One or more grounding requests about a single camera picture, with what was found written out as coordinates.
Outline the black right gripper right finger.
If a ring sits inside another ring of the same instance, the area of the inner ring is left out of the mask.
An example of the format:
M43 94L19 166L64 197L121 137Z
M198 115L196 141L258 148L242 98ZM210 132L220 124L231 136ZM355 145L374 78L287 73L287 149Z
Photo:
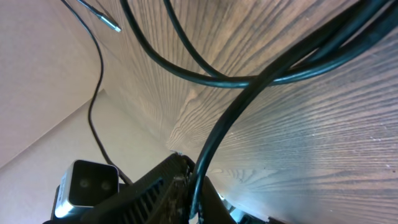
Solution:
M208 177L203 182L198 211L199 223L236 224Z

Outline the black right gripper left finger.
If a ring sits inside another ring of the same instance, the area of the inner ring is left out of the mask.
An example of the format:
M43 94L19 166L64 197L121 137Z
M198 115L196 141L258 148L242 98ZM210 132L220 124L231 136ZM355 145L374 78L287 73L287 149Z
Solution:
M178 175L189 171L180 154L172 154L137 182L120 190L86 212L81 223L146 223L160 206L166 191Z

